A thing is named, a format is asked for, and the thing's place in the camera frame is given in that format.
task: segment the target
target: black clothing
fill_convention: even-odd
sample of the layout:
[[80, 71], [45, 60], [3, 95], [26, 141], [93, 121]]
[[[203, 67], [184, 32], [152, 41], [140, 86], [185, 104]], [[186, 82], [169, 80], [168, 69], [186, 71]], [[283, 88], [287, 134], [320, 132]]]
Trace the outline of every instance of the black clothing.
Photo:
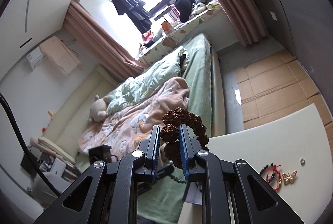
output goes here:
[[132, 20], [134, 25], [140, 31], [141, 34], [150, 30], [152, 15], [147, 12], [143, 6], [145, 2], [142, 0], [111, 0], [114, 4], [118, 15], [124, 13]]
[[174, 5], [179, 11], [179, 20], [185, 23], [189, 20], [189, 16], [192, 13], [192, 6], [194, 0], [174, 0]]

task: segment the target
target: cardboard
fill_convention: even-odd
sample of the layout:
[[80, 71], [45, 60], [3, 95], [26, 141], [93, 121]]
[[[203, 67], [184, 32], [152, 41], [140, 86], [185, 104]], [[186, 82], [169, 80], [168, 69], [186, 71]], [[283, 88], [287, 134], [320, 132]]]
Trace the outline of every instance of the cardboard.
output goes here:
[[301, 65], [281, 50], [235, 71], [244, 129], [292, 114], [314, 103], [333, 140], [333, 123], [318, 88]]
[[271, 121], [276, 121], [277, 119], [283, 118], [287, 115], [290, 115], [294, 112], [296, 112], [297, 110], [301, 110], [302, 108], [306, 107], [309, 105], [309, 101], [308, 100], [304, 100], [301, 101], [295, 105], [289, 106], [287, 108], [281, 109], [277, 112], [274, 112], [272, 114], [266, 115], [266, 116], [262, 116], [260, 118], [260, 123], [261, 124], [266, 124], [268, 122]]
[[277, 52], [278, 56], [282, 59], [284, 63], [288, 63], [293, 61], [295, 58], [292, 56], [291, 53], [289, 53], [286, 49], [283, 49], [279, 52]]
[[249, 80], [239, 83], [238, 88], [241, 99], [248, 99], [254, 96]]
[[242, 104], [243, 121], [249, 121], [255, 118], [259, 118], [257, 104], [255, 101]]
[[303, 80], [304, 78], [307, 77], [306, 72], [297, 61], [293, 60], [292, 62], [289, 62], [286, 65], [289, 68], [289, 70], [292, 72], [297, 81]]
[[235, 71], [235, 75], [236, 75], [237, 83], [241, 83], [241, 82], [249, 79], [249, 77], [247, 76], [247, 72], [243, 67], [238, 68]]
[[254, 95], [259, 95], [265, 91], [272, 91], [274, 88], [283, 85], [291, 85], [295, 83], [295, 77], [283, 64], [272, 70], [266, 71], [261, 75], [254, 76], [250, 79], [251, 87]]
[[246, 122], [244, 122], [244, 130], [250, 129], [250, 128], [253, 128], [253, 127], [257, 127], [259, 125], [260, 125], [259, 118], [256, 118], [256, 119], [250, 120], [250, 121], [246, 121]]
[[327, 125], [332, 121], [331, 114], [329, 113], [321, 95], [317, 94], [317, 95], [310, 97], [309, 103], [315, 104], [324, 125]]
[[262, 60], [251, 63], [245, 66], [245, 70], [249, 77], [259, 75], [271, 69], [274, 69], [280, 65], [284, 64], [283, 60], [277, 55], [270, 55]]
[[305, 96], [307, 98], [310, 98], [311, 96], [313, 96], [319, 92], [317, 86], [314, 84], [314, 82], [309, 77], [301, 80], [299, 82], [299, 85], [301, 86], [301, 88], [304, 91]]
[[333, 140], [333, 123], [329, 123], [325, 126], [325, 130], [326, 130], [326, 134], [327, 134], [327, 138], [328, 140]]

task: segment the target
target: brown bead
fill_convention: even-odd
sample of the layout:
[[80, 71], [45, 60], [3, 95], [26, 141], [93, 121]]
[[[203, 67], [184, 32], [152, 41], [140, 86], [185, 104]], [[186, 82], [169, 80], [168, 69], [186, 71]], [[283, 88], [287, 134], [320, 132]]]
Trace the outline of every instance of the brown bead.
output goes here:
[[166, 146], [164, 147], [164, 154], [165, 154], [166, 158], [171, 161], [180, 157], [179, 142], [175, 141], [175, 142], [169, 142], [168, 144], [166, 144]]
[[196, 129], [202, 124], [202, 119], [199, 116], [194, 117], [193, 128]]
[[196, 137], [196, 139], [200, 142], [201, 146], [206, 146], [209, 142], [207, 135]]
[[177, 127], [173, 124], [166, 124], [162, 127], [161, 138], [165, 142], [174, 142], [179, 138], [179, 133]]
[[196, 129], [193, 130], [194, 134], [199, 137], [199, 136], [203, 136], [204, 134], [206, 134], [206, 127], [201, 124], [199, 127], [197, 127]]
[[167, 112], [163, 116], [162, 121], [164, 122], [164, 124], [173, 124], [177, 127], [180, 125], [180, 117], [176, 112], [173, 111]]
[[179, 168], [179, 169], [183, 169], [183, 166], [181, 164], [181, 158], [180, 155], [179, 157], [175, 158], [174, 160], [172, 160], [172, 162], [174, 163], [174, 166]]
[[192, 129], [194, 129], [193, 128], [194, 121], [195, 121], [195, 115], [194, 115], [194, 113], [191, 112], [191, 113], [189, 113], [189, 119], [188, 119], [188, 122], [186, 125], [191, 127]]
[[174, 109], [174, 112], [179, 115], [181, 123], [187, 124], [189, 119], [189, 112], [185, 108], [178, 107]]

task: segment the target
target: wall switch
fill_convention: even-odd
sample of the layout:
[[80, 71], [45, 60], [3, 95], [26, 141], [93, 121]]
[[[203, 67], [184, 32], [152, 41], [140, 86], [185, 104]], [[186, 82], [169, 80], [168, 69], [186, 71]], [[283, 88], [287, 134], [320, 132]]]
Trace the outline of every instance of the wall switch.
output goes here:
[[277, 21], [277, 18], [276, 18], [276, 15], [275, 15], [275, 13], [274, 13], [274, 12], [272, 12], [272, 11], [270, 11], [270, 13], [271, 13], [271, 15], [272, 15], [272, 18], [273, 18], [273, 20]]

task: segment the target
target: butterfly brooch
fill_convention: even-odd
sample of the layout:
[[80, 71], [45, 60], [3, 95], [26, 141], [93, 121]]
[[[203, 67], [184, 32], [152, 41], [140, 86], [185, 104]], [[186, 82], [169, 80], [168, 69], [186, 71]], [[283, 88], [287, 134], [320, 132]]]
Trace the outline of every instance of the butterfly brooch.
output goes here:
[[283, 177], [284, 185], [293, 184], [295, 182], [296, 173], [297, 173], [297, 170], [295, 170], [292, 174], [290, 174], [290, 173], [287, 173], [287, 174], [283, 173], [282, 177]]

